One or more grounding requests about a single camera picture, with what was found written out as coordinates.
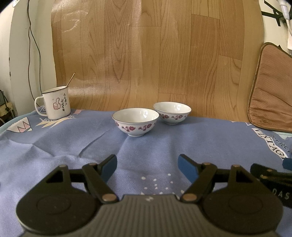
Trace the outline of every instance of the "ribbed gray surface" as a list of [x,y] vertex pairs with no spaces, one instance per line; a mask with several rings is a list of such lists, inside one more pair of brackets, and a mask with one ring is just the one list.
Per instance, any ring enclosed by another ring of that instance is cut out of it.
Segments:
[[[38,237],[25,233],[23,237]],[[179,202],[174,195],[126,195],[116,204],[103,205],[90,223],[61,237],[231,237],[211,223],[193,204]],[[276,237],[269,232],[248,237]]]

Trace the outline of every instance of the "wood panel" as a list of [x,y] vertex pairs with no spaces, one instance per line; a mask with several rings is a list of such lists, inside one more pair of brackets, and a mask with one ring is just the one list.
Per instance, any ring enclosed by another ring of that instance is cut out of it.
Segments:
[[133,27],[131,35],[136,50],[131,53],[128,107],[152,108],[158,98],[160,27]]
[[182,104],[187,103],[187,96],[186,95],[178,95],[178,94],[169,94],[169,93],[159,93],[158,94],[158,102],[163,101],[171,101],[171,102],[178,102]]
[[133,0],[132,26],[160,26],[160,0]]
[[190,33],[191,1],[162,0],[159,92],[186,94]]
[[219,3],[220,3],[219,54],[226,57],[242,60],[245,36],[244,19],[246,17],[250,17],[250,15],[246,15],[246,17],[244,17],[242,0],[220,0]]
[[177,101],[192,115],[248,121],[257,0],[56,0],[51,23],[57,85],[76,72],[72,108]]
[[239,120],[237,92],[241,71],[238,59],[218,56],[217,76],[214,90],[214,110],[218,119]]
[[192,15],[191,56],[187,98],[192,115],[215,117],[213,92],[216,80],[220,21]]
[[220,19],[219,0],[192,0],[192,14]]

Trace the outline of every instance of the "white enamel mug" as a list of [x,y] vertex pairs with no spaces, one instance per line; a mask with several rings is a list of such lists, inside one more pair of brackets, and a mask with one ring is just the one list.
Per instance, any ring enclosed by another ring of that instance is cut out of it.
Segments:
[[[49,90],[45,90],[42,93],[43,96],[39,96],[34,101],[34,106],[37,113],[41,116],[46,116],[50,120],[56,120],[66,117],[71,112],[68,87],[59,86]],[[37,100],[43,98],[46,108],[46,114],[41,114],[37,109]]]

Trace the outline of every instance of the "white bowl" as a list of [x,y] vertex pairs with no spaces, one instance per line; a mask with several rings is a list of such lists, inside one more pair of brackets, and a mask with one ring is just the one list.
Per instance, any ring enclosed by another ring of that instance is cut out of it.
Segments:
[[158,102],[153,107],[159,113],[163,122],[170,125],[184,121],[192,111],[189,106],[176,102]]
[[159,114],[152,109],[130,108],[115,112],[112,118],[121,131],[131,137],[141,137],[154,127]]

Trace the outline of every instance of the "brown cushion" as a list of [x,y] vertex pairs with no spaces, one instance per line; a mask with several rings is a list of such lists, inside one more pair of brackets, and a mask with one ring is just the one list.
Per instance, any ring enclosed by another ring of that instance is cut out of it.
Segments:
[[272,43],[261,48],[247,113],[257,127],[292,132],[292,58]]

